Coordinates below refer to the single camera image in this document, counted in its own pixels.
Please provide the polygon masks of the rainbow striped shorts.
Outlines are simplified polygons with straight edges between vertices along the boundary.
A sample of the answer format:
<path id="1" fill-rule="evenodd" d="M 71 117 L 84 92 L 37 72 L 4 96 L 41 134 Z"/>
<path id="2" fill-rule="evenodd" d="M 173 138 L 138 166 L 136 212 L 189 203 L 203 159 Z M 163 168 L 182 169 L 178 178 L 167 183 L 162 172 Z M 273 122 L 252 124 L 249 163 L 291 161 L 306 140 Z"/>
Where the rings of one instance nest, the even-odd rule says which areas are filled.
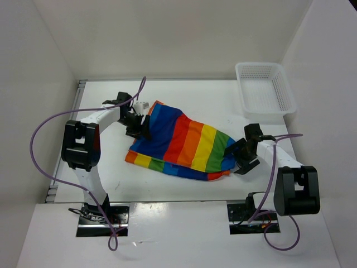
<path id="1" fill-rule="evenodd" d="M 234 140 L 216 128 L 188 118 L 178 108 L 155 101 L 149 110 L 151 139 L 136 139 L 125 161 L 185 179 L 212 181 L 235 168 L 225 149 Z"/>

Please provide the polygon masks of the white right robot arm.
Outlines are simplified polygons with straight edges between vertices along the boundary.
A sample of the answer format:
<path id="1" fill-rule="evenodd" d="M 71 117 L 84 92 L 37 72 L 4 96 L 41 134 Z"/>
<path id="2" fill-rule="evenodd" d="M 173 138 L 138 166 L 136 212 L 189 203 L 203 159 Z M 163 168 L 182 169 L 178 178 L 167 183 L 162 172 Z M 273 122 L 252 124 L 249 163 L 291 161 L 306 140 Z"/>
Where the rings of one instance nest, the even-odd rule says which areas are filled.
<path id="1" fill-rule="evenodd" d="M 235 173 L 247 174 L 259 165 L 259 159 L 271 167 L 261 201 L 253 200 L 244 207 L 248 221 L 258 219 L 264 213 L 263 204 L 272 187 L 274 211 L 279 216 L 317 214 L 320 211 L 320 192 L 316 168 L 298 162 L 278 145 L 280 141 L 302 135 L 265 135 L 258 123 L 245 126 L 244 133 L 244 138 L 224 151 L 224 156 L 234 157 L 238 166 Z"/>

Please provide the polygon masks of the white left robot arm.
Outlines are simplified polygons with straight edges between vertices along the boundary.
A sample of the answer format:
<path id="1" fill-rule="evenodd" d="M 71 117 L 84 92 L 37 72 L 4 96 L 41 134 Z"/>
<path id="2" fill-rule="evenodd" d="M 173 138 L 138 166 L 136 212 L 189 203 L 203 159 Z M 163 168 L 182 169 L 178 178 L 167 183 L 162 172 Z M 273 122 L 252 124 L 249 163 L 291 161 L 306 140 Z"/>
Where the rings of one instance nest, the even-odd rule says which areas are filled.
<path id="1" fill-rule="evenodd" d="M 126 135 L 150 138 L 147 102 L 132 101 L 131 95 L 119 92 L 114 100 L 103 102 L 101 110 L 79 120 L 69 120 L 64 129 L 61 158 L 76 174 L 84 187 L 84 211 L 99 223 L 107 222 L 112 213 L 98 171 L 101 157 L 100 134 L 112 123 L 126 126 Z"/>

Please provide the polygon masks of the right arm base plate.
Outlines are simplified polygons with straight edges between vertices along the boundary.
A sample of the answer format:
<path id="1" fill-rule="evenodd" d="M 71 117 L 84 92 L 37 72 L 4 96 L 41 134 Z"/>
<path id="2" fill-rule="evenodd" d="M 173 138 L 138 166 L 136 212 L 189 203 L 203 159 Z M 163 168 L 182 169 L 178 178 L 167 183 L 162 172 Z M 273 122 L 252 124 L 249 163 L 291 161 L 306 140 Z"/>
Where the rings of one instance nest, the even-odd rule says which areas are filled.
<path id="1" fill-rule="evenodd" d="M 251 235 L 267 233 L 280 233 L 278 218 L 275 213 L 261 215 L 256 217 L 250 223 L 248 219 L 254 213 L 248 210 L 243 202 L 227 203 L 229 231 L 231 235 Z"/>

